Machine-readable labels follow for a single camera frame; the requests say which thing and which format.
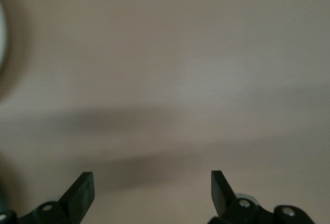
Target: blurry object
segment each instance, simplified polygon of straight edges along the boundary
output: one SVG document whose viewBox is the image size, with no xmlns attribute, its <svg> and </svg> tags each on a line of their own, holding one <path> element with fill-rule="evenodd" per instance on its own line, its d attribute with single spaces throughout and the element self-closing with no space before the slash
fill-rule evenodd
<svg viewBox="0 0 330 224">
<path fill-rule="evenodd" d="M 91 172 L 84 172 L 56 202 L 46 202 L 31 213 L 17 218 L 14 211 L 0 212 L 1 224 L 79 224 L 94 200 L 94 181 Z"/>
<path fill-rule="evenodd" d="M 0 3 L 0 68 L 5 60 L 5 52 L 7 47 L 7 24 L 5 12 Z"/>
<path fill-rule="evenodd" d="M 280 205 L 271 213 L 248 197 L 238 198 L 221 171 L 212 171 L 212 200 L 218 217 L 209 224 L 314 224 L 297 207 Z"/>
</svg>

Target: screw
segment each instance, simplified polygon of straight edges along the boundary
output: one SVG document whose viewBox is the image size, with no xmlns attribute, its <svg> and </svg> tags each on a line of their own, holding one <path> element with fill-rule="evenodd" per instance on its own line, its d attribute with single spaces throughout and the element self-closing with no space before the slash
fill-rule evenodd
<svg viewBox="0 0 330 224">
<path fill-rule="evenodd" d="M 42 208 L 42 211 L 48 211 L 51 210 L 53 206 L 51 205 L 46 205 L 45 207 Z"/>
<path fill-rule="evenodd" d="M 284 207 L 282 209 L 283 213 L 289 216 L 294 216 L 295 212 L 293 211 L 293 209 L 289 208 L 289 207 Z"/>
<path fill-rule="evenodd" d="M 250 203 L 248 201 L 246 201 L 245 199 L 242 199 L 239 201 L 239 204 L 242 206 L 242 207 L 250 207 Z"/>
<path fill-rule="evenodd" d="M 2 214 L 2 215 L 0 215 L 0 220 L 4 220 L 4 219 L 6 219 L 7 218 L 7 215 L 6 214 Z"/>
</svg>

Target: black bracket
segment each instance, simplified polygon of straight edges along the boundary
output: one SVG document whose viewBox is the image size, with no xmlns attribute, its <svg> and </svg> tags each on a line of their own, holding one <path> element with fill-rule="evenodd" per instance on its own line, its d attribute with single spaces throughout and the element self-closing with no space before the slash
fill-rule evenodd
<svg viewBox="0 0 330 224">
<path fill-rule="evenodd" d="M 0 224 L 80 224 L 93 200 L 93 173 L 84 172 L 57 202 L 46 202 L 20 218 L 2 211 Z"/>
<path fill-rule="evenodd" d="M 218 217 L 209 224 L 314 224 L 301 209 L 277 206 L 274 213 L 245 198 L 237 198 L 221 171 L 212 171 L 212 200 Z"/>
</svg>

